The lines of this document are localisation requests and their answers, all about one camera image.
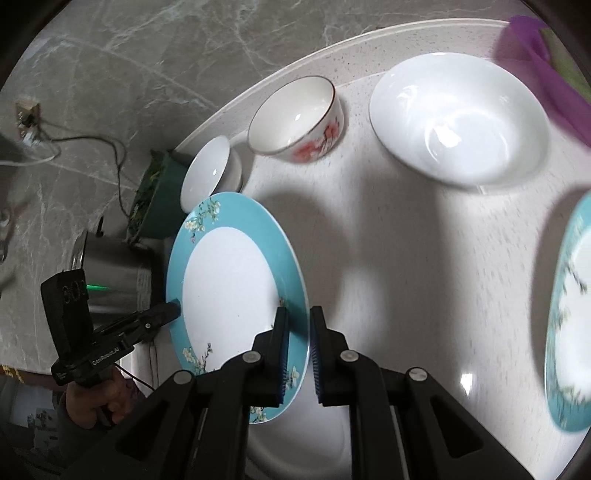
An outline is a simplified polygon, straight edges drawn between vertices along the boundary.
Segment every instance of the power cord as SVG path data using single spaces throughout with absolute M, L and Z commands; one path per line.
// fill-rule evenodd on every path
M 111 148 L 113 149 L 113 154 L 115 156 L 115 167 L 117 170 L 117 197 L 119 199 L 119 208 L 121 209 L 121 212 L 123 213 L 123 215 L 125 215 L 125 217 L 129 220 L 130 215 L 127 212 L 127 210 L 125 210 L 125 207 L 123 206 L 123 200 L 121 198 L 121 169 L 123 168 L 123 164 L 125 163 L 125 160 L 127 159 L 127 149 L 124 148 L 123 158 L 122 158 L 121 162 L 119 162 L 119 153 L 117 150 L 117 145 L 115 145 L 115 142 L 109 138 L 101 137 L 100 135 L 74 135 L 72 137 L 54 138 L 54 137 L 50 137 L 45 132 L 45 130 L 43 130 L 40 126 L 39 126 L 39 131 L 52 144 L 61 143 L 61 142 L 70 142 L 70 141 L 74 141 L 74 140 L 96 140 L 99 142 L 103 142 L 104 144 L 110 145 Z
M 43 163 L 50 162 L 55 160 L 57 157 L 61 155 L 61 148 L 59 145 L 54 145 L 51 142 L 48 142 L 47 145 L 53 152 L 53 155 L 46 157 L 46 158 L 36 158 L 35 160 L 31 161 L 11 161 L 11 160 L 0 160 L 0 166 L 3 167 L 33 167 L 35 165 L 41 165 Z
M 82 130 L 76 130 L 71 127 L 66 127 L 65 125 L 60 125 L 60 124 L 56 124 L 54 122 L 50 122 L 49 120 L 46 120 L 45 118 L 41 118 L 40 123 L 41 122 L 44 125 L 49 125 L 50 127 L 53 127 L 53 128 L 58 128 L 60 130 L 65 130 L 67 132 L 72 132 L 72 134 L 74 134 L 73 136 L 93 135 L 93 134 L 89 134 L 88 132 L 85 132 Z M 127 147 L 125 146 L 125 144 L 121 140 L 119 140 L 119 138 L 117 138 L 117 137 L 110 137 L 108 135 L 94 135 L 94 136 L 105 138 L 105 139 L 110 140 L 110 141 L 114 142 L 115 144 L 119 145 L 120 150 L 123 152 L 123 154 L 121 155 L 121 167 L 123 167 L 123 164 L 125 164 L 125 162 L 127 160 Z M 133 179 L 131 179 L 128 175 L 126 175 L 125 172 L 123 171 L 123 169 L 121 170 L 121 176 L 123 178 L 127 179 L 133 186 L 138 187 L 137 182 L 135 182 Z
M 151 391 L 155 391 L 155 388 L 152 385 L 147 384 L 146 382 L 144 382 L 143 380 L 140 380 L 138 377 L 130 374 L 125 368 L 123 368 L 121 365 L 118 364 L 114 364 L 119 370 L 121 370 L 122 372 L 128 374 L 131 378 L 133 378 L 135 381 L 141 383 L 142 385 L 148 387 Z

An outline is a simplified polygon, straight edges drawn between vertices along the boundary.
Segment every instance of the green container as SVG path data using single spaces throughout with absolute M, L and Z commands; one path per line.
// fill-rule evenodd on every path
M 176 236 L 187 214 L 180 204 L 187 167 L 168 152 L 152 150 L 152 161 L 135 194 L 128 225 L 128 241 Z

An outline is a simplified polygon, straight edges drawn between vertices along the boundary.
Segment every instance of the large white bowl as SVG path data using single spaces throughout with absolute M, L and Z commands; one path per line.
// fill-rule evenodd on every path
M 482 192 L 529 179 L 548 151 L 548 117 L 533 93 L 503 68 L 460 53 L 420 55 L 386 72 L 369 117 L 408 166 Z

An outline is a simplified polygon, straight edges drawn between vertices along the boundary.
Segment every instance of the marble wall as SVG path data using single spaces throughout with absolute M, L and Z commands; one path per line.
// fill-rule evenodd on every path
M 72 0 L 0 91 L 0 134 L 17 140 L 14 101 L 24 95 L 52 123 L 119 138 L 129 149 L 129 200 L 151 148 L 174 148 L 236 95 L 309 53 L 403 22 L 517 14 L 530 14 L 519 0 Z M 0 150 L 13 156 L 1 142 Z M 116 203 L 108 146 L 62 150 L 44 166 L 0 167 L 0 202 L 21 205 L 0 265 L 0 363 L 43 372 L 55 352 L 38 286 L 63 267 L 79 231 Z

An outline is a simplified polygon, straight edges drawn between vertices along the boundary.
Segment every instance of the bowl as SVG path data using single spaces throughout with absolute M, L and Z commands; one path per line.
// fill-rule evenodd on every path
M 399 63 L 376 85 L 369 117 L 403 163 L 483 193 L 530 179 L 548 153 L 548 117 L 534 94 L 470 55 L 429 53 Z
M 214 193 L 239 192 L 241 188 L 240 157 L 221 135 L 210 140 L 191 162 L 181 188 L 181 208 L 190 213 Z
M 303 77 L 265 100 L 248 128 L 248 145 L 259 155 L 308 163 L 335 146 L 344 123 L 333 83 L 324 77 Z

